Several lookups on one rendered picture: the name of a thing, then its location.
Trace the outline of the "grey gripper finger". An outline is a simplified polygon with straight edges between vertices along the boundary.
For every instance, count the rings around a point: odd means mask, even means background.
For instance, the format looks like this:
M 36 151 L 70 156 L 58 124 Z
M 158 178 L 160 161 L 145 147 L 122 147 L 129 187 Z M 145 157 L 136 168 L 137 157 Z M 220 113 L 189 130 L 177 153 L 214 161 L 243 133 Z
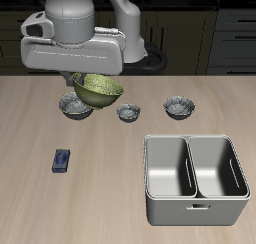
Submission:
M 60 74 L 65 79 L 66 85 L 69 86 L 69 87 L 73 87 L 72 75 L 67 71 L 61 71 Z

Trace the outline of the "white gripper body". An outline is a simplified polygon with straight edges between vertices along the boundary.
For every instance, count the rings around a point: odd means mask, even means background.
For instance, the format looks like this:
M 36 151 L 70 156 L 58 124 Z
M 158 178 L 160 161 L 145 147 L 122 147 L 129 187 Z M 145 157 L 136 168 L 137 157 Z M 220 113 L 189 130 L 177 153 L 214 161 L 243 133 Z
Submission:
M 21 57 L 28 68 L 119 75 L 123 70 L 125 35 L 115 28 L 95 28 L 95 35 L 80 45 L 60 46 L 52 39 L 25 36 Z

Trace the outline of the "green bowl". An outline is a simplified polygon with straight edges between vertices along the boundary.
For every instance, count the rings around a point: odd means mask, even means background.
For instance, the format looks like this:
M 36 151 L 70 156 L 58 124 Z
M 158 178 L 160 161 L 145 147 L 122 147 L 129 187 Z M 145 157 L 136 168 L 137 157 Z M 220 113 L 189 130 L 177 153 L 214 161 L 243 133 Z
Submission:
M 74 73 L 72 79 L 77 96 L 92 109 L 110 106 L 124 92 L 119 82 L 100 74 Z

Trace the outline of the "large grey fluted dish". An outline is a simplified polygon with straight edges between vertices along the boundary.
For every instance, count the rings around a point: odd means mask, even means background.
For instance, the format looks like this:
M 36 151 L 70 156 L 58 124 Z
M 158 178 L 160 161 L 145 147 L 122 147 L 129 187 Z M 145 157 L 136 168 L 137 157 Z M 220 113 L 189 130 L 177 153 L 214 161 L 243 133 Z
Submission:
M 64 95 L 58 103 L 62 113 L 73 120 L 83 120 L 93 112 L 92 108 L 85 106 L 75 92 Z

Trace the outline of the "small grey fluted dish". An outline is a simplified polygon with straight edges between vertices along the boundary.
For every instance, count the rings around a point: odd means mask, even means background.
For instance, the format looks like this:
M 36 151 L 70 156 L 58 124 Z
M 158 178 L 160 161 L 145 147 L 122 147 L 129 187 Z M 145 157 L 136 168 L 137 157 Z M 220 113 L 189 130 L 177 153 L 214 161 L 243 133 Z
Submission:
M 116 108 L 116 113 L 120 120 L 131 123 L 138 119 L 141 108 L 135 104 L 125 103 Z

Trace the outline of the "small dark blue box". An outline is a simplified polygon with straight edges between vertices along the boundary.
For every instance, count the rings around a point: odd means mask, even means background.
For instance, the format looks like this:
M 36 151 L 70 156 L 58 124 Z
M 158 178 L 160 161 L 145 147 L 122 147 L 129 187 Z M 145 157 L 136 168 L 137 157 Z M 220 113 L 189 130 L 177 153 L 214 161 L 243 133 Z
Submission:
M 52 172 L 66 173 L 68 169 L 69 157 L 69 150 L 57 149 L 53 160 Z

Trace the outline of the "medium grey fluted dish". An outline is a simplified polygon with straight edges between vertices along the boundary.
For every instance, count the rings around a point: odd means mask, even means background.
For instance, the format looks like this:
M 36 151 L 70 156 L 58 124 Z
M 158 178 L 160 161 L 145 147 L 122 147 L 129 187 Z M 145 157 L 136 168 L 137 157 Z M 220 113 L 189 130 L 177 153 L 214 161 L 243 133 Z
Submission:
M 163 107 L 167 115 L 172 119 L 184 120 L 194 112 L 196 105 L 186 97 L 174 96 L 167 98 Z

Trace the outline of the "dark kitchen cupboards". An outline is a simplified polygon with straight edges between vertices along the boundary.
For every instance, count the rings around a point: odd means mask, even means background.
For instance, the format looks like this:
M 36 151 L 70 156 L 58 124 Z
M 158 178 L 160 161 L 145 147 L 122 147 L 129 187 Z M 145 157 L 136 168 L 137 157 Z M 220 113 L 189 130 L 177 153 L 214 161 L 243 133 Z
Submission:
M 140 34 L 167 56 L 163 75 L 256 75 L 256 0 L 133 0 Z M 22 23 L 45 0 L 0 0 L 0 75 L 52 75 L 21 61 Z

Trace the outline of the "white two-bin basket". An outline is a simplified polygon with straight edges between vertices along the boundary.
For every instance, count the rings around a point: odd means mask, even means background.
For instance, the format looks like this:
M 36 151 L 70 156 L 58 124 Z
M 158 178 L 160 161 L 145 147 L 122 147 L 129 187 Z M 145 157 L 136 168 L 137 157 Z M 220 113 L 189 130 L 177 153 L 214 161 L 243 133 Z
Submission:
M 153 226 L 230 226 L 250 199 L 225 135 L 147 135 L 143 152 L 146 215 Z

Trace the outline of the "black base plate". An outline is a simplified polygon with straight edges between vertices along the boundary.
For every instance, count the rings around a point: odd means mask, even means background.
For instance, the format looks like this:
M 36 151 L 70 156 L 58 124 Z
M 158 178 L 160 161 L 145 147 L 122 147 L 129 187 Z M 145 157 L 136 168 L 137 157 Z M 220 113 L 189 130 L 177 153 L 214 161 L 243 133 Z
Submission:
M 146 42 L 146 57 L 135 63 L 125 63 L 121 76 L 157 76 L 167 66 L 166 55 L 153 42 Z

